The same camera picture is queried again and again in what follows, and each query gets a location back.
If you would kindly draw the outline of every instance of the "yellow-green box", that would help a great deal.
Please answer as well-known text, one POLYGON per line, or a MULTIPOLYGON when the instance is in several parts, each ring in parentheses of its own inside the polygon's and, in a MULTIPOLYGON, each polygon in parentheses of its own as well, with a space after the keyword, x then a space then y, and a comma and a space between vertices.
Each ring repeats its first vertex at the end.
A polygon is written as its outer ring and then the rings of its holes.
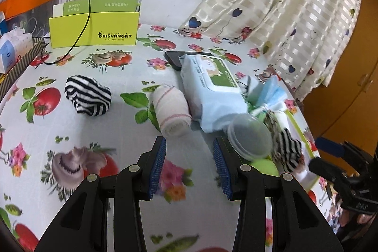
MULTIPOLYGON (((139 12, 93 12, 76 46, 135 45, 139 12)), ((50 18, 52 48, 71 47, 83 30, 87 13, 50 18)))

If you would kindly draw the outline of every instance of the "black cable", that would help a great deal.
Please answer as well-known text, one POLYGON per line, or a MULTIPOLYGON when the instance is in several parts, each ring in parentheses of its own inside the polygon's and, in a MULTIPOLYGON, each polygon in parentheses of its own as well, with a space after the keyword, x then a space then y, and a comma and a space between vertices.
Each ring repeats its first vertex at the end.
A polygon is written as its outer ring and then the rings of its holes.
POLYGON ((57 63, 63 61, 63 60, 69 55, 69 53, 74 49, 74 47, 76 46, 76 44, 77 44, 78 41, 80 40, 82 34, 83 34, 84 31, 86 30, 86 27, 88 26, 89 19, 90 19, 90 17, 91 17, 91 0, 88 0, 88 6, 89 6, 89 11, 88 11, 88 18, 87 18, 87 20, 86 20, 86 24, 84 25, 83 30, 81 31, 81 33, 79 34, 79 36, 77 37, 75 43, 72 45, 72 47, 69 49, 69 51, 68 51, 68 52, 67 52, 67 53, 66 53, 61 59, 59 59, 59 60, 56 60, 56 61, 54 61, 54 62, 45 62, 45 60, 43 60, 43 53, 44 53, 44 51, 45 51, 45 48, 43 48, 43 49, 41 50, 40 57, 41 57, 41 60, 42 60, 42 62, 43 62, 44 64, 49 65, 49 66, 50 66, 50 65, 53 65, 53 64, 57 64, 57 63))

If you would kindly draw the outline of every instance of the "green label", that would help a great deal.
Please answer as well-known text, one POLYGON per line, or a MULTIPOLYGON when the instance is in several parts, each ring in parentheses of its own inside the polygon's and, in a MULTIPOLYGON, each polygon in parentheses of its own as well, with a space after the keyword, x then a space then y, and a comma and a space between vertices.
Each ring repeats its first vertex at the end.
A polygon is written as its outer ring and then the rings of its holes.
MULTIPOLYGON (((138 0, 91 0, 91 12, 135 12, 138 0)), ((89 12, 88 0, 64 3, 63 16, 89 12)))
POLYGON ((214 86, 232 87, 236 88, 237 84, 232 78, 228 68, 224 65, 221 59, 201 57, 202 68, 207 71, 211 82, 214 86))

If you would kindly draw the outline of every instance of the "smartphone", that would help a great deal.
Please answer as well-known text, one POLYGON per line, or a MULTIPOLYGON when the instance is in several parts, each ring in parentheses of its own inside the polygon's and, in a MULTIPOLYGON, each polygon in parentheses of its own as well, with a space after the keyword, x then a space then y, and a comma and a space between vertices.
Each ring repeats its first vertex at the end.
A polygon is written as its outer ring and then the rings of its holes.
POLYGON ((214 56, 212 53, 197 53, 195 51, 166 51, 164 53, 165 59, 176 71, 181 71, 180 57, 184 55, 205 55, 214 56))

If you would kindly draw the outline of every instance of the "silver screw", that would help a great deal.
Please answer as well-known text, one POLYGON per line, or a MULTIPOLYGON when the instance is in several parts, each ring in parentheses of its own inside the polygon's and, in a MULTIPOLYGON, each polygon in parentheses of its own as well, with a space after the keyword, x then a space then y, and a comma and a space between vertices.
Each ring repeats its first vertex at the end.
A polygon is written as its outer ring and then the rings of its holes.
POLYGON ((282 177, 288 182, 292 180, 292 175, 290 173, 285 173, 284 175, 282 175, 282 177))
POLYGON ((94 182, 95 180, 97 180, 97 175, 96 174, 89 174, 86 177, 86 180, 89 181, 89 182, 94 182))
POLYGON ((131 165, 129 167, 130 172, 137 172, 137 171, 139 171, 139 169, 140 169, 140 167, 138 165, 131 165))
POLYGON ((241 171, 248 172, 248 171, 251 171, 252 167, 250 165, 241 165, 240 169, 241 171))

